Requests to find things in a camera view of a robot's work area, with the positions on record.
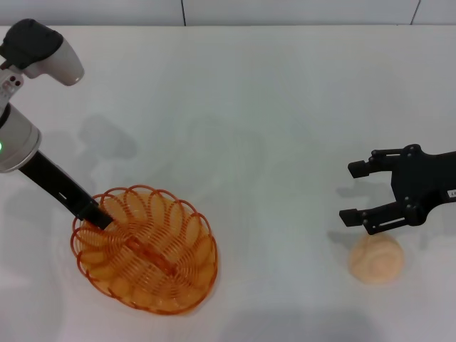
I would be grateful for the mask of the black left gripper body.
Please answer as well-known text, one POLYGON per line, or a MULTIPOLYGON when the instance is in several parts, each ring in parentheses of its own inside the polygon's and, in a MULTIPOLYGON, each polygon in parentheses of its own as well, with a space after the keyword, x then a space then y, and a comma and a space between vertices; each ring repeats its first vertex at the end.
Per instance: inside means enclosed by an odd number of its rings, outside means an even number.
POLYGON ((95 200, 61 168, 38 151, 19 170, 77 218, 96 218, 95 200))

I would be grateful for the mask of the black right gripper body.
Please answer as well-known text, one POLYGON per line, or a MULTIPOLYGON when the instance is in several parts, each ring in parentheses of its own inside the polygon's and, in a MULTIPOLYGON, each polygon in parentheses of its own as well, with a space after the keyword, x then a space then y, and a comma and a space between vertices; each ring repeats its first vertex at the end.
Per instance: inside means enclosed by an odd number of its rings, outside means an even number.
POLYGON ((455 202, 455 153, 431 155, 418 144, 404 147, 392 171, 391 187, 403 207, 405 223, 423 224, 434 208, 455 202))

